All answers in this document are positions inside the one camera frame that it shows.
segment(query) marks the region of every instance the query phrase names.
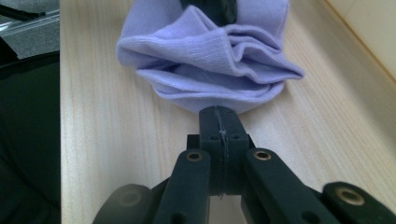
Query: black cloth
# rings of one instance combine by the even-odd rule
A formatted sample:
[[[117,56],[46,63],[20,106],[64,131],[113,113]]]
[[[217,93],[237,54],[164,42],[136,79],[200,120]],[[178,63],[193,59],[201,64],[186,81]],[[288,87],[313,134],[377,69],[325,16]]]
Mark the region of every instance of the black cloth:
[[[59,52],[0,77],[0,223],[61,223]]]

